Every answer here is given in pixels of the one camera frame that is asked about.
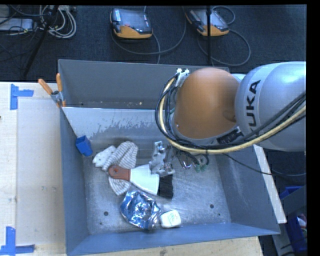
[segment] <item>blue block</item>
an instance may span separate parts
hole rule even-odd
[[[93,153],[90,140],[88,140],[87,136],[85,135],[82,137],[78,137],[75,140],[75,145],[80,153],[85,155],[86,157],[91,156],[91,154]]]

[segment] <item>small white object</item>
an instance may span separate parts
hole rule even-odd
[[[163,228],[173,228],[181,224],[181,218],[177,210],[170,210],[161,214],[160,222]]]
[[[92,160],[92,163],[95,164],[95,167],[102,167],[104,166],[107,159],[113,154],[113,152],[116,151],[115,146],[110,146],[106,148],[104,151],[99,152],[95,155],[95,157]]]

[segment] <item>white cloth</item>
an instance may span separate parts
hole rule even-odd
[[[102,170],[108,173],[108,168],[111,165],[119,165],[125,169],[133,169],[136,167],[138,146],[131,141],[121,143],[111,156],[105,161]],[[114,179],[108,177],[109,184],[118,196],[126,193],[131,183],[123,179]]]

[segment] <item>brush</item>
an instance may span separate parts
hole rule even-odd
[[[140,165],[133,169],[126,169],[113,164],[109,167],[108,173],[113,179],[128,181],[152,195],[168,199],[172,199],[174,196],[173,175],[160,177],[157,173],[151,174],[149,164]]]

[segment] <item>electronic device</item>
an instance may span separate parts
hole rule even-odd
[[[186,19],[202,36],[208,36],[208,17],[206,10],[188,10]],[[214,10],[210,15],[210,36],[222,36],[229,32],[229,26],[224,19]]]
[[[110,22],[120,39],[147,39],[152,36],[151,22],[144,11],[114,8]]]

